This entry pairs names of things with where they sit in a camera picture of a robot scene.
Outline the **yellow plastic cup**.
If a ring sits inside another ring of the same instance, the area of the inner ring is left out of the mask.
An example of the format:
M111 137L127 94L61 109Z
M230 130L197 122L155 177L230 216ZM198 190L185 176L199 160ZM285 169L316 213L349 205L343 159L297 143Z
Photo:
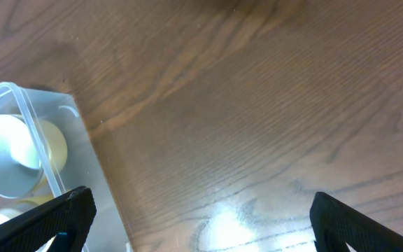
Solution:
M16 202L16 204L22 205L23 207L34 208L39 205L45 204L46 202L49 202L50 200L53 200L53 199L54 199L54 196L52 194L39 195L39 196L28 197L28 198L18 200Z

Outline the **grey-blue plastic bowl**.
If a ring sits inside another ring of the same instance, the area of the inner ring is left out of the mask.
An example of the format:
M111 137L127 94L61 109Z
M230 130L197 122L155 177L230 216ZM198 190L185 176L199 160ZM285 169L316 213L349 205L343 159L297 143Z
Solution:
M0 114L0 196L24 197L42 175L38 151L22 116Z

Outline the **yellow plastic bowl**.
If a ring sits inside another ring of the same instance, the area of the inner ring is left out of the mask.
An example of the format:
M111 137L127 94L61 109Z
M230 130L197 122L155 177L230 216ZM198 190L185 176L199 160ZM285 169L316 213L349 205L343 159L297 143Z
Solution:
M28 172L38 172L41 168L41 161L34 142L30 136L27 124L20 114L13 114L19 122L15 123L15 129L20 133L16 140L10 145L10 156L18 165L27 168ZM37 125L41 128L45 137L46 153L52 166L54 175L61 172L66 164L68 148L64 135L57 126L51 122L39 119Z

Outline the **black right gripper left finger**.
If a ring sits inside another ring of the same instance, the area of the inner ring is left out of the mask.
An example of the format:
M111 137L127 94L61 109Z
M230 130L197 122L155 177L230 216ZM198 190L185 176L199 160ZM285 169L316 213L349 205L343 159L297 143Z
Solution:
M0 251L81 252L97 209L90 188L77 187L0 224Z

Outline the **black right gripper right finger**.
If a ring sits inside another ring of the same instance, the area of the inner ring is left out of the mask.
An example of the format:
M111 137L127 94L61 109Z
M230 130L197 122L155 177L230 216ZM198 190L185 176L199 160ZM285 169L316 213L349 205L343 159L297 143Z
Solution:
M403 252L403 236L325 192L317 192L309 211L316 250L320 252Z

